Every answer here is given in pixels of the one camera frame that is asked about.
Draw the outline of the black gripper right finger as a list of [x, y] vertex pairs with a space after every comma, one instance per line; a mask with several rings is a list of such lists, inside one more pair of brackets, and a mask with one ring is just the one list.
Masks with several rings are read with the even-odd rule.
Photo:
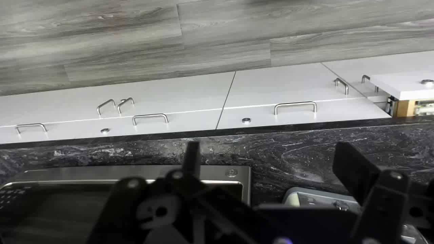
[[380, 169], [349, 142], [337, 143], [333, 171], [363, 207], [351, 232], [352, 244], [405, 244], [406, 224], [433, 242], [433, 181], [420, 182], [405, 171]]

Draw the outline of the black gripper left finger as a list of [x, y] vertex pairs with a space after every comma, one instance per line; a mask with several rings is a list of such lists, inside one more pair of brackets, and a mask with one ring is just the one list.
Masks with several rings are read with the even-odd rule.
[[200, 180], [200, 143], [189, 142], [181, 169], [148, 184], [143, 177], [117, 181], [86, 244], [146, 244], [153, 231], [174, 227], [189, 244], [254, 244], [228, 205], [247, 205], [224, 188]]

